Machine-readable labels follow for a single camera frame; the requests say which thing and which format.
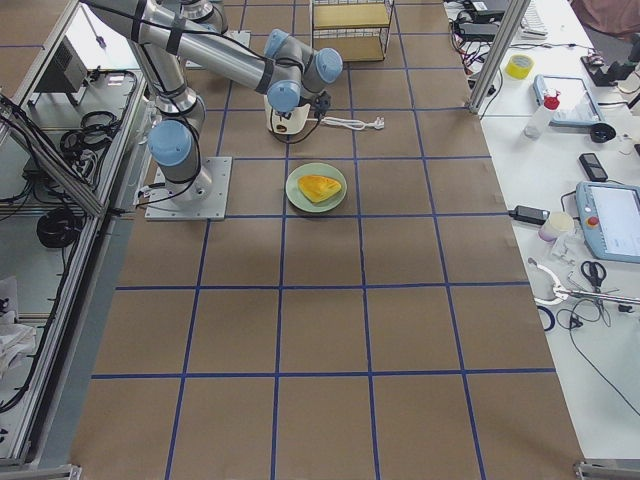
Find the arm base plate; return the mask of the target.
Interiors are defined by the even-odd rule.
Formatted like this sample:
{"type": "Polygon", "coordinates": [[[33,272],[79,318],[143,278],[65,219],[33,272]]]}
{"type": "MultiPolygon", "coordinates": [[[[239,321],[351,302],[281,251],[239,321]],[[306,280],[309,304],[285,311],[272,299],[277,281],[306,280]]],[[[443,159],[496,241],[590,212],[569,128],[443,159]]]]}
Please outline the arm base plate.
{"type": "Polygon", "coordinates": [[[248,30],[228,30],[226,36],[249,48],[251,41],[251,32],[248,30]]]}
{"type": "Polygon", "coordinates": [[[167,183],[157,167],[154,181],[163,186],[150,192],[145,218],[150,221],[224,220],[231,171],[231,157],[205,157],[194,183],[178,186],[167,183]]]}

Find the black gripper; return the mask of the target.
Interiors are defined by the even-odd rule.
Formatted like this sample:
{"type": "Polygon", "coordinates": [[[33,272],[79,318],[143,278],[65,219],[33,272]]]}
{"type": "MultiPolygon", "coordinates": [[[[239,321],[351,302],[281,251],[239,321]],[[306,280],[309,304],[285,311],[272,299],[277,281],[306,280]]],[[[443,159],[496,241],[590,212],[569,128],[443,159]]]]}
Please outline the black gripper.
{"type": "Polygon", "coordinates": [[[311,99],[301,98],[299,106],[309,106],[314,118],[323,118],[331,108],[331,95],[323,91],[311,99]]]}

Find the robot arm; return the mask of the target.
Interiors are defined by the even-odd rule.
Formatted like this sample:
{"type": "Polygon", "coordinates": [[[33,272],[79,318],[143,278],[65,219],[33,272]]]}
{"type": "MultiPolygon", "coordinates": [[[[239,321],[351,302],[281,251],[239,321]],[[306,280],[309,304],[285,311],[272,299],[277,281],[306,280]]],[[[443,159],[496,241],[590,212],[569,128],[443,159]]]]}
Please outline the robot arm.
{"type": "Polygon", "coordinates": [[[217,33],[228,31],[228,20],[223,1],[180,0],[180,14],[217,33]]]}
{"type": "Polygon", "coordinates": [[[304,105],[320,113],[330,106],[326,91],[343,70],[332,48],[315,50],[275,29],[258,54],[224,35],[222,25],[205,17],[208,1],[186,1],[174,12],[156,1],[90,1],[89,9],[129,42],[154,96],[161,119],[148,134],[148,148],[164,176],[167,200],[200,200],[211,191],[199,137],[204,122],[202,98],[188,86],[182,61],[243,85],[266,98],[278,114],[304,105]]]}

